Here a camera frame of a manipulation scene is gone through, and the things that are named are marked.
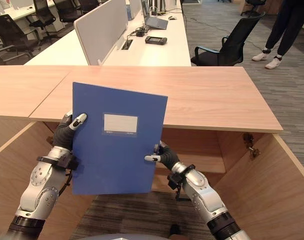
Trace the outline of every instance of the desk partition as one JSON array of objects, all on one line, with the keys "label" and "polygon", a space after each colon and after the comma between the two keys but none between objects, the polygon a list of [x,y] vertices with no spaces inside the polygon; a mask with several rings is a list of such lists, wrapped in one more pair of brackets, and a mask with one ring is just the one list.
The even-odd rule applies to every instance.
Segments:
[{"label": "desk partition", "polygon": [[125,0],[109,0],[74,22],[88,65],[101,65],[126,30],[125,6]]}]

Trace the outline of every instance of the chair armrest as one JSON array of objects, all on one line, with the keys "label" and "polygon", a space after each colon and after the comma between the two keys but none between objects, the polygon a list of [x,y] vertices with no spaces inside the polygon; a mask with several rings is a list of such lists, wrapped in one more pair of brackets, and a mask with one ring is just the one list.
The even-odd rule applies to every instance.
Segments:
[{"label": "chair armrest", "polygon": [[0,52],[5,51],[5,50],[8,50],[8,49],[10,49],[10,48],[15,48],[15,49],[17,49],[16,46],[14,46],[14,45],[9,45],[9,46],[5,46],[5,47],[0,48]]},{"label": "chair armrest", "polygon": [[32,22],[29,19],[30,16],[36,16],[36,14],[29,14],[25,17],[25,19],[31,24]]},{"label": "chair armrest", "polygon": [[196,58],[197,61],[199,61],[199,49],[202,49],[202,50],[204,50],[206,52],[215,54],[216,55],[217,64],[219,64],[219,53],[220,53],[220,51],[213,50],[213,49],[210,49],[210,48],[207,48],[207,47],[204,47],[204,46],[197,46],[194,49],[194,54],[195,54],[195,58]]},{"label": "chair armrest", "polygon": [[226,39],[228,39],[228,38],[229,38],[229,35],[222,37],[222,40],[221,40],[222,41],[222,46],[226,42]]},{"label": "chair armrest", "polygon": [[35,32],[36,38],[40,42],[41,41],[40,40],[40,36],[39,36],[39,33],[38,33],[38,31],[36,29],[33,29],[32,31],[29,31],[28,33],[25,33],[24,35],[27,36],[27,35],[29,35],[29,34],[31,34],[33,32]]}]

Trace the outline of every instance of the monitor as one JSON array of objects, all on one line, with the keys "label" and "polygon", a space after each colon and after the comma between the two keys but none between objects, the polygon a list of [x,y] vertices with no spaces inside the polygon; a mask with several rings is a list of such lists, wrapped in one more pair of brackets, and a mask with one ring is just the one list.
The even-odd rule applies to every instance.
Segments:
[{"label": "monitor", "polygon": [[141,0],[141,4],[142,4],[142,12],[143,12],[143,17],[144,17],[144,22],[146,24],[148,18],[150,17],[149,8],[147,7],[146,0]]}]

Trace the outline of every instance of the folder label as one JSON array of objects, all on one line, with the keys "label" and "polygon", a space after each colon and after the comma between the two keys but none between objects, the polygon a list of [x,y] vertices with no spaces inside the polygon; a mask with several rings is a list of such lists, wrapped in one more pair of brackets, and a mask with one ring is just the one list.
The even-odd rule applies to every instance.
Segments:
[{"label": "folder label", "polygon": [[119,114],[104,114],[104,133],[124,133],[133,135],[137,133],[138,117]]}]

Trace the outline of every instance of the black pants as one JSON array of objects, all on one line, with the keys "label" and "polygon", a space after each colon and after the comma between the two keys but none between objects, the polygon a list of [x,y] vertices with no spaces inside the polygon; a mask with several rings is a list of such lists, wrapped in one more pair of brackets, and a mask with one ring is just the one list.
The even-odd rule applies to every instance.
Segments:
[{"label": "black pants", "polygon": [[272,49],[284,33],[277,49],[277,54],[283,56],[292,46],[303,24],[304,0],[283,0],[265,47]]}]

